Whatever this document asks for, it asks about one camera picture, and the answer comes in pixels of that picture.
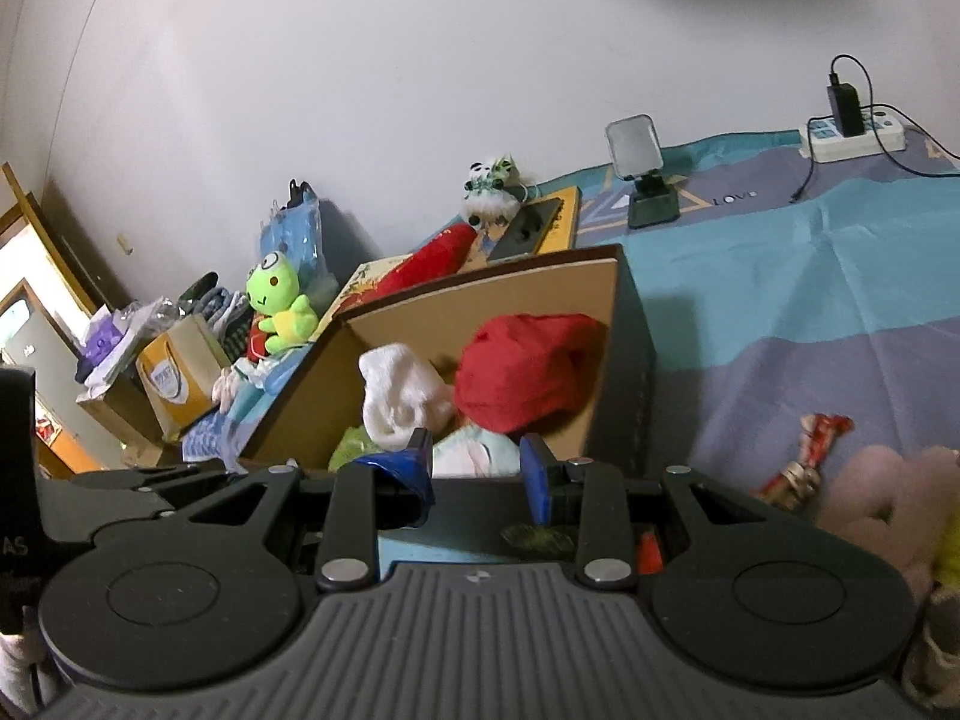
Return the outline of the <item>left hand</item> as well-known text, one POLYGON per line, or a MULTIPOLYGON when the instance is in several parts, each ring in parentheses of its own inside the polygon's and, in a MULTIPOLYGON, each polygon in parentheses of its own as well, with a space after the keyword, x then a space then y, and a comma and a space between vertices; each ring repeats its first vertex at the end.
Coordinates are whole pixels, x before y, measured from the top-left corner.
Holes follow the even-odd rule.
POLYGON ((61 690, 36 613, 23 608, 23 632, 2 635, 2 710, 10 718, 32 717, 61 690))

